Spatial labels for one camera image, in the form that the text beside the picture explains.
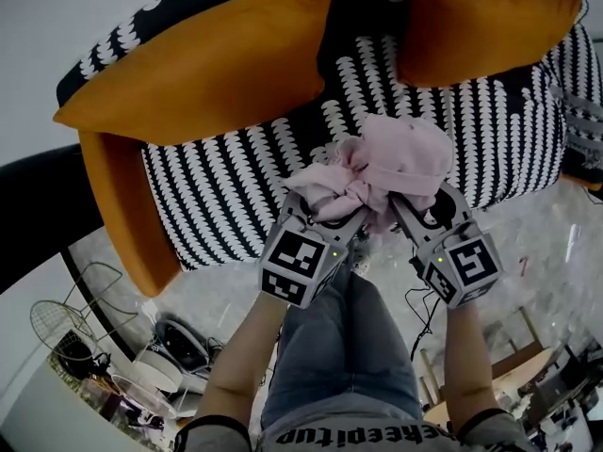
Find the human arm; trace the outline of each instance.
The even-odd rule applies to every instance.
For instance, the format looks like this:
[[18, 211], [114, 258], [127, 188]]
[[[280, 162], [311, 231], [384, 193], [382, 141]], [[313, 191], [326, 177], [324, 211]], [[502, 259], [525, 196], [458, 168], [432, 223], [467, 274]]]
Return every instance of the human arm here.
[[448, 310], [444, 363], [448, 416], [455, 432], [478, 413], [499, 409], [480, 317], [474, 302]]
[[268, 368], [287, 305], [260, 293], [220, 353], [195, 418], [223, 415], [247, 427], [253, 400]]

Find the crumpled pink fabric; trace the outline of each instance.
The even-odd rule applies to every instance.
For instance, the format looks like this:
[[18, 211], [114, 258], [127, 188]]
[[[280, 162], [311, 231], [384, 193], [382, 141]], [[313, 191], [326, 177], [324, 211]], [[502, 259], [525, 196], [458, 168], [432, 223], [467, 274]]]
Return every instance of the crumpled pink fabric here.
[[403, 194], [418, 211], [428, 209], [452, 160], [452, 141], [431, 122], [367, 114], [362, 137], [341, 141], [328, 164], [312, 164], [284, 184], [306, 199], [317, 222], [341, 219], [364, 204], [372, 210], [370, 231], [382, 232], [395, 222], [389, 192]]

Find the person's left arm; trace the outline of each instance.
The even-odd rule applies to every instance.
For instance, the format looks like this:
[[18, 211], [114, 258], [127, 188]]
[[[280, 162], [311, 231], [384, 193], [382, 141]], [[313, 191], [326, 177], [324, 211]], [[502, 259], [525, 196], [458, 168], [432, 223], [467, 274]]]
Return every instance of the person's left arm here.
[[195, 418], [221, 415], [249, 426], [286, 309], [284, 301], [260, 292], [216, 360]]

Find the blue denim jeans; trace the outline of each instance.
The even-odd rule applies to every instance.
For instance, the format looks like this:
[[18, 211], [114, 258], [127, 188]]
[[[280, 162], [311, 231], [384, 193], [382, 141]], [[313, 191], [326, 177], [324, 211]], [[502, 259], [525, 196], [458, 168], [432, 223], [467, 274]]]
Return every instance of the blue denim jeans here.
[[398, 327], [375, 285], [347, 262], [307, 309], [289, 307], [262, 428], [299, 407], [352, 392], [422, 416]]

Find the round wire grid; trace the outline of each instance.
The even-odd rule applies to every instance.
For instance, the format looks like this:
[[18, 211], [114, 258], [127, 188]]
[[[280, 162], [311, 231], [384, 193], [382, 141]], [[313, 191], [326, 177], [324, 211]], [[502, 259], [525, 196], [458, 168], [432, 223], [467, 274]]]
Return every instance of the round wire grid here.
[[[80, 312], [69, 305], [51, 300], [37, 301], [31, 307], [29, 319], [41, 342], [57, 355], [68, 360], [89, 360], [98, 348], [98, 342], [90, 325]], [[89, 356], [74, 358], [69, 355], [68, 347], [78, 340], [90, 348]]]
[[115, 386], [132, 403], [152, 413], [165, 418], [175, 418], [176, 410], [166, 401], [166, 399], [157, 391], [150, 392], [141, 385], [133, 382], [131, 379], [121, 375], [111, 376]]

